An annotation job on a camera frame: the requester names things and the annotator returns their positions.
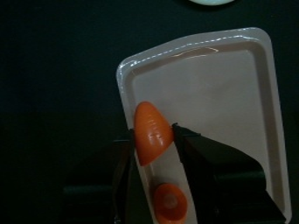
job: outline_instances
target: black surface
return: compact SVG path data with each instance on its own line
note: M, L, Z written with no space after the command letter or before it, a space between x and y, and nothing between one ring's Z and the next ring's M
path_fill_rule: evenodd
M269 33L299 223L298 2L2 1L0 181L4 223L55 223L72 167L127 129L116 69L130 55L201 32Z

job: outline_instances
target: orange vegetable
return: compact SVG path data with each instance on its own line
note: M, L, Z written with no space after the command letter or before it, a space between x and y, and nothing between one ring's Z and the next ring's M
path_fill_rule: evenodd
M135 110L135 148L141 165L149 165L174 141L174 131L155 105L143 101Z
M173 184L162 184L154 192L154 213L159 224L183 224L187 214L187 199Z

